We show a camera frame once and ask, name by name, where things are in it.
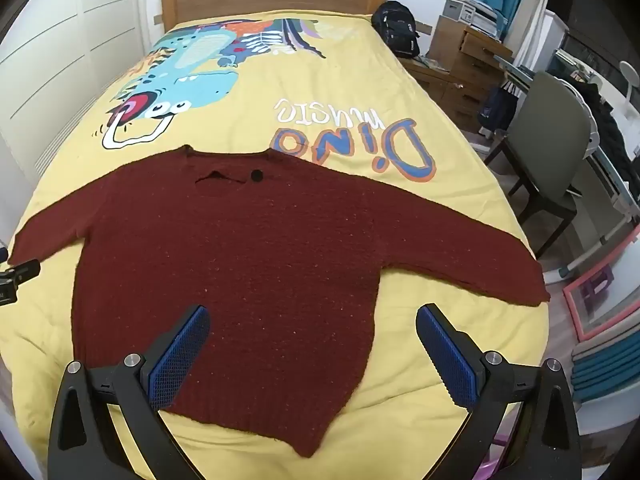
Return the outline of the dark navy hanging bag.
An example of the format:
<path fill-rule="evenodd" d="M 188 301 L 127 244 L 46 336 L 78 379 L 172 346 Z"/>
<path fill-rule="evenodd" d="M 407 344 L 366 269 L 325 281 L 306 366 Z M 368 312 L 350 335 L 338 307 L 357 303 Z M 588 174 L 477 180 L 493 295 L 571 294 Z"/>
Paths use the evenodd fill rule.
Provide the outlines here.
<path fill-rule="evenodd" d="M 477 120 L 480 125 L 491 133 L 498 130 L 506 131 L 512 122 L 516 108 L 518 107 L 518 97 L 502 87 L 492 88 L 486 101 L 477 113 Z"/>

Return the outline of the black backpack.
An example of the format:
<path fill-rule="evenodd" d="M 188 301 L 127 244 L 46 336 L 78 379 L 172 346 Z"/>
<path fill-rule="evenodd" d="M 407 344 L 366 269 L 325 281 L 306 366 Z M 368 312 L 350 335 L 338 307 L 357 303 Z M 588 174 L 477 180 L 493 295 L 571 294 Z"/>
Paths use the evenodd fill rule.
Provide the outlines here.
<path fill-rule="evenodd" d="M 398 58 L 415 58 L 420 54 L 416 20 L 400 2 L 382 3 L 371 16 L 371 25 Z"/>

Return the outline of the teal striped cushion stack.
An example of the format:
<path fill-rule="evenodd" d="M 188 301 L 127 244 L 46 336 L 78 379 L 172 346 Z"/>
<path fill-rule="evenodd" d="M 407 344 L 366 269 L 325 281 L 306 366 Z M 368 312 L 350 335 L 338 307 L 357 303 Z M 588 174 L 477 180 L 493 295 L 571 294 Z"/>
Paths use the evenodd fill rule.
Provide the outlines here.
<path fill-rule="evenodd" d="M 639 380 L 639 333 L 635 332 L 590 356 L 574 361 L 570 384 L 573 399 L 584 403 L 602 398 Z"/>

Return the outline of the dark red knit sweater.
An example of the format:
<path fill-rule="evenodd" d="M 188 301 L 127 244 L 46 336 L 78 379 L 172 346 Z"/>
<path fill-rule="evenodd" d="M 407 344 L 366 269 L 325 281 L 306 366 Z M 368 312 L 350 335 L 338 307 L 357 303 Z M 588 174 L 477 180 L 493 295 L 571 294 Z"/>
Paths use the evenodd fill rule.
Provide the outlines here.
<path fill-rule="evenodd" d="M 309 457 L 361 382 L 381 273 L 509 304 L 549 298 L 513 235 L 377 180 L 275 150 L 182 146 L 121 166 L 30 218 L 11 264 L 80 243 L 77 359 L 114 364 L 191 304 L 212 333 L 172 409 Z"/>

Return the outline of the wooden drawer cabinet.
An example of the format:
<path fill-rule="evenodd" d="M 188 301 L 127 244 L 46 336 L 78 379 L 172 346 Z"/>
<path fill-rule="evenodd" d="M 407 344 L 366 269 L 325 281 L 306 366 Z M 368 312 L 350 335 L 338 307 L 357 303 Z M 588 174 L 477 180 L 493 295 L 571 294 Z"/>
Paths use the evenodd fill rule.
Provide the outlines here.
<path fill-rule="evenodd" d="M 484 32 L 442 16 L 426 61 L 400 62 L 459 129 L 472 132 L 480 130 L 477 116 L 489 91 L 504 81 L 499 58 L 511 61 L 513 52 Z"/>

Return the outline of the white wardrobe doors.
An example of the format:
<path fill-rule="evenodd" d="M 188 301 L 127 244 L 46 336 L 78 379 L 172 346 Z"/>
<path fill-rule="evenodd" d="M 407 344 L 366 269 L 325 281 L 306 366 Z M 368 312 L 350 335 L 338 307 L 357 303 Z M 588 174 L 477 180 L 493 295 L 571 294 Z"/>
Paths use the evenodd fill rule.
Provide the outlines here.
<path fill-rule="evenodd" d="M 137 0 L 27 0 L 1 41 L 1 241 L 94 100 L 142 58 Z"/>

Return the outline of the grey green chair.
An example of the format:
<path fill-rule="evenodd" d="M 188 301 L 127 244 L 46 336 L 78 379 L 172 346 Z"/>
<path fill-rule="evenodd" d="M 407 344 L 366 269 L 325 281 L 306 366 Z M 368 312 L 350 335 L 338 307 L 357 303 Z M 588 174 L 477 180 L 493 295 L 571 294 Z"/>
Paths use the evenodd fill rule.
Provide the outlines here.
<path fill-rule="evenodd" d="M 568 188 L 584 159 L 590 133 L 588 113 L 573 87 L 539 72 L 509 129 L 500 134 L 499 142 L 485 157 L 490 164 L 503 154 L 518 176 L 512 190 L 526 189 L 528 201 L 518 222 L 523 224 L 541 211 L 561 220 L 535 250 L 536 257 L 541 257 L 576 217 L 577 206 Z"/>

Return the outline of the pink framed picture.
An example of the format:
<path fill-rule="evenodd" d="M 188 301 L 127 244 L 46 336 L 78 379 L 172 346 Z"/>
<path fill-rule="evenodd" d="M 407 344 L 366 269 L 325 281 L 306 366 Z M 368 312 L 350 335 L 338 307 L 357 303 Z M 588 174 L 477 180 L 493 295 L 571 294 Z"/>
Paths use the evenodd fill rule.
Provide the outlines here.
<path fill-rule="evenodd" d="M 563 289 L 577 340 L 604 332 L 639 309 L 639 231 Z"/>

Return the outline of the yellow dino print bedspread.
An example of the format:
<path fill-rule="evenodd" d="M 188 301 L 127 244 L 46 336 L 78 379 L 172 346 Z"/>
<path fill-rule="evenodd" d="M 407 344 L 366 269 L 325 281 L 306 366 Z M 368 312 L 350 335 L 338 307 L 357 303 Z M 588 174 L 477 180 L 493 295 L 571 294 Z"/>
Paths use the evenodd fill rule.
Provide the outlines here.
<path fill-rule="evenodd" d="M 63 142 L 27 206 L 35 214 L 126 162 L 190 144 L 223 153 L 303 147 L 303 159 L 398 186 L 514 236 L 522 229 L 495 176 L 459 128 L 390 53 L 363 16 L 306 12 L 310 52 L 244 29 L 260 52 L 239 62 L 221 103 L 175 118 L 155 141 L 142 118 L 102 144 L 108 87 Z M 209 479 L 419 479 L 462 423 L 414 330 L 434 302 L 455 326 L 512 361 L 535 364 L 548 338 L 546 306 L 511 306 L 404 271 L 388 271 L 375 307 L 363 383 L 320 450 L 300 458 L 275 440 L 170 415 L 166 424 Z"/>

